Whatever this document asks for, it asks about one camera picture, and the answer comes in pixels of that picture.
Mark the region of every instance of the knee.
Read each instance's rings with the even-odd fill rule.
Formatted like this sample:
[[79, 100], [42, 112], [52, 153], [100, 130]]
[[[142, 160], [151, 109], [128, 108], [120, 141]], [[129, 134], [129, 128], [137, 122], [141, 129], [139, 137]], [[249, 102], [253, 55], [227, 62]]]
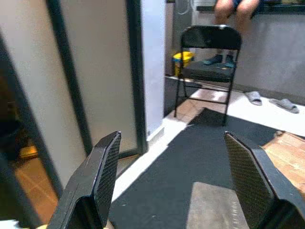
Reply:
[[240, 5], [236, 9], [236, 14], [238, 17], [242, 17], [244, 19], [250, 19], [253, 10], [250, 7]]
[[231, 8], [225, 5], [216, 5], [214, 9], [216, 19], [226, 19], [230, 16]]

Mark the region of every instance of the gray slipper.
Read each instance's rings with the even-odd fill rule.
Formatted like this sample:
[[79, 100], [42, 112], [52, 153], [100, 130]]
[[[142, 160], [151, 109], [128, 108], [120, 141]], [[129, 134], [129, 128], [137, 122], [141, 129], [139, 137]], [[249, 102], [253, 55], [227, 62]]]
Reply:
[[269, 102], [277, 105], [278, 107], [285, 109], [286, 111], [294, 113], [294, 114], [297, 114], [300, 112], [299, 109], [297, 108], [297, 106], [294, 105], [292, 102], [290, 102], [288, 99], [282, 99], [282, 100], [270, 99]]
[[245, 96], [247, 96], [248, 100], [250, 103], [261, 106], [262, 105], [262, 100], [259, 92], [245, 92]]

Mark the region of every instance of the wooden floor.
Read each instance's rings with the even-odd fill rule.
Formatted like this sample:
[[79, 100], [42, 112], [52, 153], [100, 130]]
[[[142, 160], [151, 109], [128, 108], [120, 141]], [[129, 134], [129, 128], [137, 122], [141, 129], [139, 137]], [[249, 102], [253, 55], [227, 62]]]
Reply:
[[15, 175], [43, 224], [48, 224], [58, 199], [39, 158], [18, 162]]

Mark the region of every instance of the door frame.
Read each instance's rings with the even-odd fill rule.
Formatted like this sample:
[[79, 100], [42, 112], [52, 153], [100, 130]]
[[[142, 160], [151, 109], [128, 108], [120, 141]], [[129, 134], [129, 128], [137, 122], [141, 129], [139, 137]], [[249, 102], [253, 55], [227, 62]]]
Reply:
[[22, 124], [24, 125], [29, 137], [34, 142], [35, 147], [38, 150], [39, 158], [46, 170], [50, 182], [54, 188], [58, 199], [61, 197], [63, 192], [62, 184], [54, 167], [54, 164], [50, 158], [50, 154], [43, 140], [42, 134], [38, 128], [35, 116], [32, 112], [30, 103], [24, 93], [22, 85], [19, 81], [17, 72], [15, 71], [14, 65], [11, 61], [9, 52], [7, 51], [4, 38], [0, 33], [0, 68], [3, 70], [3, 76], [6, 80], [10, 90], [14, 93], [15, 102], [20, 116]]
[[[146, 120], [144, 101], [144, 79], [142, 60], [142, 30], [141, 30], [141, 3], [140, 0], [125, 0], [129, 31], [130, 68], [132, 74], [133, 106], [137, 148], [119, 154], [119, 158], [132, 155], [142, 155], [147, 152]], [[92, 139], [84, 110], [80, 87], [77, 80], [69, 39], [65, 28], [59, 0], [46, 0], [53, 31], [61, 56], [66, 81], [68, 84], [73, 109], [77, 118], [82, 141], [87, 155], [92, 149]]]

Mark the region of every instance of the foot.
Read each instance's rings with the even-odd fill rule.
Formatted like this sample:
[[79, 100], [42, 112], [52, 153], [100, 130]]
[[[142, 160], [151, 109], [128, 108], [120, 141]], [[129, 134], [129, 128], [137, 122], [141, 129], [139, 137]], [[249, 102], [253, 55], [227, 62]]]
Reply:
[[227, 57], [225, 58], [225, 64], [224, 65], [228, 68], [234, 68], [235, 63], [234, 63], [232, 55], [227, 55]]
[[221, 63], [222, 61], [223, 61], [223, 56], [220, 54], [217, 54], [210, 59], [206, 59], [205, 61], [203, 61], [203, 63], [205, 65], [211, 65], [211, 64], [215, 64], [215, 63]]

